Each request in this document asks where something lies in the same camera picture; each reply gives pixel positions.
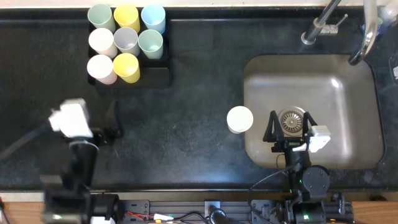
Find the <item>faucet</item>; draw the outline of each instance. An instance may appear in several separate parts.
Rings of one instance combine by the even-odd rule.
[[[331,0],[327,7],[323,10],[319,18],[315,18],[308,32],[304,32],[301,40],[304,44],[312,45],[315,43],[318,35],[336,35],[338,26],[347,18],[347,15],[337,23],[337,25],[326,25],[326,20],[330,14],[336,9],[341,0]],[[358,52],[353,53],[348,59],[350,65],[358,64],[369,53],[377,34],[377,5],[376,0],[363,0],[365,14],[365,33]]]

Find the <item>black tray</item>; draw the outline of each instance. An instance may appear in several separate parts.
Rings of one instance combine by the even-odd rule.
[[[116,30],[120,28],[119,24],[115,21]],[[122,78],[118,77],[116,82],[110,85],[102,84],[97,81],[91,75],[87,73],[87,81],[90,85],[95,86],[97,89],[130,89],[130,88],[165,88],[170,85],[171,74],[170,74],[170,50],[168,40],[168,22],[166,23],[166,31],[162,34],[163,36],[163,56],[160,59],[149,59],[145,53],[140,49],[140,54],[137,56],[140,70],[140,78],[135,83],[126,83]],[[141,29],[138,35],[147,30],[147,27],[140,18]],[[95,26],[90,23],[90,33],[95,30]],[[98,53],[93,50],[90,46],[88,47],[88,60]]]

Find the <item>sink drain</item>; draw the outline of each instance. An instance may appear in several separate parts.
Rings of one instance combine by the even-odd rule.
[[[304,110],[293,106],[279,113],[280,125],[284,133],[291,136],[302,134]]]

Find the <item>plastic cup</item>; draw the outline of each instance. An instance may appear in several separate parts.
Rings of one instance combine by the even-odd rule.
[[[139,55],[138,34],[130,27],[118,29],[113,35],[113,42],[122,53]]]
[[[114,10],[114,19],[120,27],[133,28],[137,33],[140,30],[137,8],[132,4],[122,5]]]
[[[156,30],[161,34],[166,30],[166,12],[160,5],[146,6],[141,11],[141,18],[148,29]]]
[[[244,106],[235,106],[226,116],[229,130],[234,134],[247,131],[253,124],[253,114]]]
[[[105,85],[116,81],[118,76],[113,71],[112,60],[105,55],[95,55],[87,63],[87,72]]]
[[[145,30],[138,37],[138,45],[149,59],[160,59],[163,55],[163,37],[156,30]]]
[[[123,53],[113,60],[113,70],[127,83],[135,83],[140,77],[136,56]]]
[[[113,34],[108,29],[95,29],[88,38],[88,44],[96,52],[109,58],[114,58],[118,54],[118,49],[113,43]]]
[[[96,28],[105,28],[111,32],[116,30],[112,17],[112,10],[105,4],[96,4],[91,7],[88,10],[87,17]]]

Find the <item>sink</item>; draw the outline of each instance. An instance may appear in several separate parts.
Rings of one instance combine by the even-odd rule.
[[[302,133],[302,113],[326,125],[331,140],[312,164],[329,169],[368,169],[384,155],[373,73],[366,62],[348,64],[349,55],[262,55],[244,69],[244,105],[254,117],[245,133],[246,151],[259,166],[284,166],[284,157],[263,142],[275,110],[286,136]]]

